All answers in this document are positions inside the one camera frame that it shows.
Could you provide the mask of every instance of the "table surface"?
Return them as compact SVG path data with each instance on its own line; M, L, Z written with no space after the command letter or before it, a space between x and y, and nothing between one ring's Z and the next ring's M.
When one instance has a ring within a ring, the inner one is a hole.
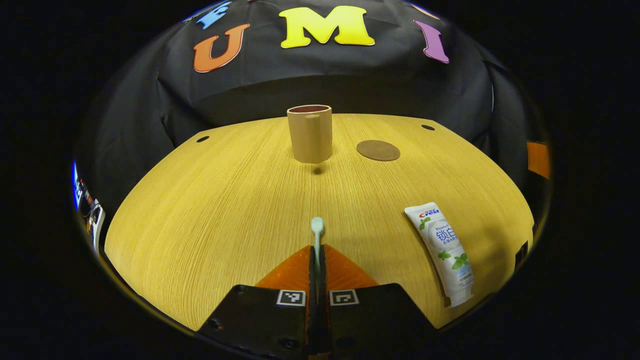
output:
M363 140L389 142L400 158L365 158L356 150ZM431 201L458 234L476 278L474 297L452 309L404 214ZM333 114L333 155L317 165L293 158L286 117L198 133L134 187L105 251L134 291L197 330L233 285L255 284L312 244L315 216L325 222L323 243L380 284L402 285L436 328L497 291L520 247L533 245L523 195L471 143L431 120Z

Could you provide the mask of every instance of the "brown round coaster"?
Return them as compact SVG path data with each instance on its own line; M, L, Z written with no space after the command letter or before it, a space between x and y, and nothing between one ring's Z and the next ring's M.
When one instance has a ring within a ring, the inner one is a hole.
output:
M392 161L400 157L400 150L388 142L365 140L356 145L358 152L369 159Z

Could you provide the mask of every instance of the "tan cup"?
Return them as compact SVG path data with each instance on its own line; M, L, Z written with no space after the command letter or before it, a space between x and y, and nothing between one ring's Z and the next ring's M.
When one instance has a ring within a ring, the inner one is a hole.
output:
M293 157L302 163L318 164L332 154L331 108L303 105L287 110Z

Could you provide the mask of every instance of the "toothpaste tube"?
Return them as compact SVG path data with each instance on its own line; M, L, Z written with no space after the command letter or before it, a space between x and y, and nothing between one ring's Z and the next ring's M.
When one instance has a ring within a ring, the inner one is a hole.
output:
M404 209L427 245L451 307L471 299L474 273L458 236L435 202Z

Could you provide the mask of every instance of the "yellow letter m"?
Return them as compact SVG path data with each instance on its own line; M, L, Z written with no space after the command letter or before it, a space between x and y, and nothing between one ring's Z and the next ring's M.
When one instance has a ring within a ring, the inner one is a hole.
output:
M367 34L362 15L367 10L355 6L336 6L327 17L318 15L310 8L293 8L280 13L287 19L287 39L281 43L285 49L307 46L311 39L305 36L303 29L325 44L339 28L335 41L338 44L373 45L375 40Z

